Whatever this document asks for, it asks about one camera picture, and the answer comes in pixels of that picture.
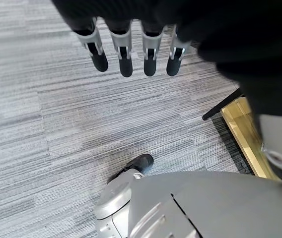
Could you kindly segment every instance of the robotic hand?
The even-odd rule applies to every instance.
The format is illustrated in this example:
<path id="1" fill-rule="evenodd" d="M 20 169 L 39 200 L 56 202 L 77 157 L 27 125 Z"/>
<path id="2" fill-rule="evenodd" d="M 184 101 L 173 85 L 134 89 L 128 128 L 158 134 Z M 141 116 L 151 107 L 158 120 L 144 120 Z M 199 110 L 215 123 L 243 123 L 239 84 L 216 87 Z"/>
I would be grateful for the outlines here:
<path id="1" fill-rule="evenodd" d="M 167 64 L 170 76 L 177 74 L 190 43 L 200 43 L 198 54 L 215 62 L 219 72 L 237 81 L 247 96 L 269 164 L 282 179 L 282 0 L 52 1 L 102 72 L 108 62 L 95 24 L 97 17 L 103 17 L 109 27 L 125 77 L 133 72 L 132 19 L 139 19 L 143 28 L 148 76 L 155 73 L 165 25 L 175 25 Z M 142 178 L 139 170 L 126 170 L 105 189 L 107 195 L 100 204 L 107 204 L 111 212 L 104 217 L 98 213 L 102 206 L 95 210 L 99 222 L 109 220 L 104 226 L 97 222 L 102 237 L 127 237 L 127 232 L 119 232 L 120 224 L 124 231 L 128 229 L 127 214 L 130 237 L 282 236 L 279 182 L 203 172 L 137 177 Z M 114 225 L 115 216 L 122 223 Z"/>

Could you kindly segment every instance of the floor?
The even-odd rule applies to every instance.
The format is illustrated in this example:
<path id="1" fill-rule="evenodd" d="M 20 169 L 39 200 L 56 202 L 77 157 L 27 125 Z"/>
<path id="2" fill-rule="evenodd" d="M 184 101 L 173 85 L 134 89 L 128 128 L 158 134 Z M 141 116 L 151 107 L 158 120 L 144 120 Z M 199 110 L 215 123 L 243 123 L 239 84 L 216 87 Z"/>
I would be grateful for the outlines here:
<path id="1" fill-rule="evenodd" d="M 191 48 L 167 76 L 170 35 L 153 77 L 143 73 L 133 22 L 132 77 L 119 73 L 98 21 L 109 69 L 93 68 L 49 1 L 0 0 L 0 238 L 96 237 L 92 207 L 107 178 L 141 153 L 148 175 L 251 173 L 220 115 L 202 115 L 235 90 Z"/>

